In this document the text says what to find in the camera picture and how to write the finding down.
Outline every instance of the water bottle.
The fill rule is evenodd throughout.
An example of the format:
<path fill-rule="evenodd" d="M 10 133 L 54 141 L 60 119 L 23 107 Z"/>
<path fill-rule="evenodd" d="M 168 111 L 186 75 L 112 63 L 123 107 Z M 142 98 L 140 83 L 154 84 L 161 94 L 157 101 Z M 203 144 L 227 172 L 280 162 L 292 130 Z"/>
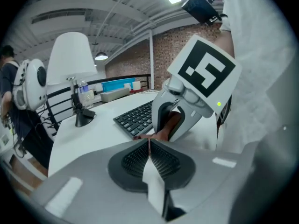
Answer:
<path fill-rule="evenodd" d="M 81 79 L 78 85 L 79 100 L 83 107 L 90 109 L 93 107 L 92 97 L 88 91 L 88 84 L 85 80 Z"/>

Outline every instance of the brick wall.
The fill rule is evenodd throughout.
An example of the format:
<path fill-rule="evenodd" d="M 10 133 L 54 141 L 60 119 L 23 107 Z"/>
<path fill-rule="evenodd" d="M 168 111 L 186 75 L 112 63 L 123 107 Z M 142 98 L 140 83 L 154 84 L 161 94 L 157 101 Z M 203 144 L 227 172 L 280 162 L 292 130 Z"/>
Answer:
<path fill-rule="evenodd" d="M 210 27 L 197 24 L 155 35 L 153 37 L 155 89 L 160 90 L 164 80 L 169 78 L 167 68 L 193 34 L 213 42 L 219 34 L 219 27 L 219 23 Z M 107 77 L 149 74 L 149 40 L 129 48 L 109 62 L 105 69 Z"/>

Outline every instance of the wooden floor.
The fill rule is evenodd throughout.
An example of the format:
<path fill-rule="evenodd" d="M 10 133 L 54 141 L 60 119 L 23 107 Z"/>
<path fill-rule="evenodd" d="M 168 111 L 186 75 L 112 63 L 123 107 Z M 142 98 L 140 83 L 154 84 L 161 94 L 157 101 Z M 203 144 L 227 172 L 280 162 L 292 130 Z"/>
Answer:
<path fill-rule="evenodd" d="M 42 174 L 48 176 L 48 171 L 45 169 L 35 158 L 29 159 L 29 162 L 38 169 Z M 31 172 L 29 172 L 19 161 L 13 156 L 10 160 L 10 165 L 13 168 L 13 172 L 18 175 L 24 182 L 29 184 L 33 188 L 37 188 L 42 184 L 42 180 L 35 177 Z M 21 184 L 19 184 L 12 176 L 10 176 L 10 182 L 12 186 L 19 191 L 26 193 L 28 196 L 30 195 L 30 191 L 24 188 Z"/>

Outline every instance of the white cloth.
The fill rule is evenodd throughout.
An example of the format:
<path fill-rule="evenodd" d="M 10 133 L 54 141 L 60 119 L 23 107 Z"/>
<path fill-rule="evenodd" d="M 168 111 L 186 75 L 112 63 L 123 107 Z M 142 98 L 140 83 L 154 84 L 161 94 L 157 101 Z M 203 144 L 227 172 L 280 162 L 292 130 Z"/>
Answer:
<path fill-rule="evenodd" d="M 271 0 L 223 0 L 235 59 L 242 73 L 233 92 L 222 149 L 240 153 L 282 124 L 266 91 L 294 58 L 298 44 L 284 16 Z"/>

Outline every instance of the table lamp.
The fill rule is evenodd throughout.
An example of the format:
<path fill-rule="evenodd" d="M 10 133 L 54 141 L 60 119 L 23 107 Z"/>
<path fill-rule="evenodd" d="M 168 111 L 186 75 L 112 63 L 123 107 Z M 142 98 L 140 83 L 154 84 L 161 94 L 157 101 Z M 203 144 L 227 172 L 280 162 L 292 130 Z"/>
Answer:
<path fill-rule="evenodd" d="M 87 125 L 95 112 L 85 109 L 76 92 L 77 79 L 97 74 L 87 36 L 79 32 L 60 35 L 54 43 L 47 71 L 47 85 L 70 83 L 73 111 L 76 113 L 76 127 Z"/>

